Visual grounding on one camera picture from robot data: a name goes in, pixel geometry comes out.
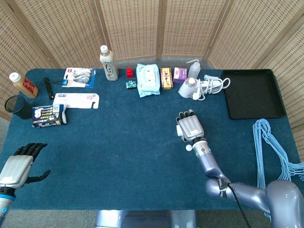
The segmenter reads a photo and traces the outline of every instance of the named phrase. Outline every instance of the white cord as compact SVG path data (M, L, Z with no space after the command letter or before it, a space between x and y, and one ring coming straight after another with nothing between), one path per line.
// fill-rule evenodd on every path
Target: white cord
M204 90L204 86L202 86L202 84L205 84L207 82L207 87ZM199 100L199 101L203 101L205 100L205 95L206 94L217 94L220 91L222 91L222 89L226 89L229 87L230 85L230 78L225 78L224 80L217 78L217 79L208 79L208 80L204 80L203 82L200 81L200 79L198 79L198 85L199 88L197 89L196 93L193 94L193 100Z

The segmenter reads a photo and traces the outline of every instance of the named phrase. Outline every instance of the red label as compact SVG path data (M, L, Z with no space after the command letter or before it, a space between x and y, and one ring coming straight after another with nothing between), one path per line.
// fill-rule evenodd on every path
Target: red label
M24 79L23 86L26 87L32 94L34 93L35 86L27 78Z

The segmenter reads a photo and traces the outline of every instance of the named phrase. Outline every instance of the gray carpet floor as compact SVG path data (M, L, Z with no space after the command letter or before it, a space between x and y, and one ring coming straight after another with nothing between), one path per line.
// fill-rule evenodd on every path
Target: gray carpet floor
M119 68L136 68L137 63L154 64L158 67L189 68L187 61L193 58L165 57L161 60L155 58L142 58L128 61L119 61ZM203 62L201 68L212 68L209 63ZM0 151L4 143L9 122L0 118ZM257 210L245 211L248 221L253 228L269 228L270 221L262 212ZM7 215L4 228L92 228L96 219L96 212L92 210L12 210ZM198 226L200 228L244 228L247 227L238 210L198 211Z

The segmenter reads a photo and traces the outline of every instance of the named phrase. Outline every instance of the white bottle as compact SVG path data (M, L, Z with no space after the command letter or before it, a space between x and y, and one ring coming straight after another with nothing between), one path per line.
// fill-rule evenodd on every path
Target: white bottle
M198 59L194 59L187 63L192 63L192 62L194 63L190 66L188 77L198 78L198 75L200 73L200 61Z
M118 79L118 69L114 60L114 53L108 49L106 45L100 47L100 62L104 67L105 76L109 81Z

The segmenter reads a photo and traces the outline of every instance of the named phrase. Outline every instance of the table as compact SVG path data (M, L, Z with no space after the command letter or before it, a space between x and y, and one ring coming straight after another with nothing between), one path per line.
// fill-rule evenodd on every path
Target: table
M39 88L34 106L51 105L43 77L59 81L65 69L33 69L26 76ZM220 76L221 70L204 70ZM14 209L167 210L237 209L235 202L205 194L208 179L192 152L177 136L175 117L193 109L213 155L232 182L257 185L257 161L252 125L256 120L231 120L223 92L205 101L184 99L180 84L160 95L140 98L125 89L125 70L107 81L97 70L94 88L62 88L54 93L98 93L98 109L68 109L67 125L36 129L31 120L13 115L0 155L1 168L17 148L29 142L48 143L30 175L52 172L42 182L16 191ZM270 119L272 133L290 162L300 162L287 117ZM281 172L278 156L263 144L266 183ZM298 177L293 181L303 192Z

